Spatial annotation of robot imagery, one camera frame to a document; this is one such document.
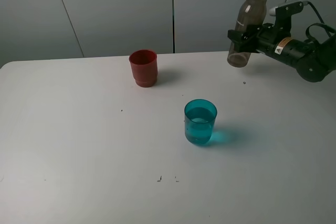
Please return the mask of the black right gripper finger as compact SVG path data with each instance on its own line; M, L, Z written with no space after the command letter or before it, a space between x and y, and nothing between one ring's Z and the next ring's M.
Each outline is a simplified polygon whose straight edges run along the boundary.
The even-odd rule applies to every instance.
M245 32L246 38L258 38L263 31L264 26L261 25L248 25Z
M229 30L228 38L234 44L236 52L257 52L257 35L260 29L250 29L246 32Z

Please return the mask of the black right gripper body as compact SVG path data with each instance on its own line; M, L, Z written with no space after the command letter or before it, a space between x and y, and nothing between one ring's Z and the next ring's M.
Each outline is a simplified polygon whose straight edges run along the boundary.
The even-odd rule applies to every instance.
M274 25L271 23L265 23L263 26L264 29L257 38L257 52L251 53L262 53L267 56L275 56L277 45L287 37L285 35L278 35L274 29Z

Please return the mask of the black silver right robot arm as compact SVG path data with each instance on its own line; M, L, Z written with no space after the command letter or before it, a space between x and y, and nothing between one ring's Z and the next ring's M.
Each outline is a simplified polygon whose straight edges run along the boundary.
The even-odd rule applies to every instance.
M296 69L298 75L309 82L320 82L335 71L335 29L314 23L332 34L319 42L306 29L307 40L293 39L284 28L266 23L249 25L245 32L229 30L228 38L238 52L261 53Z

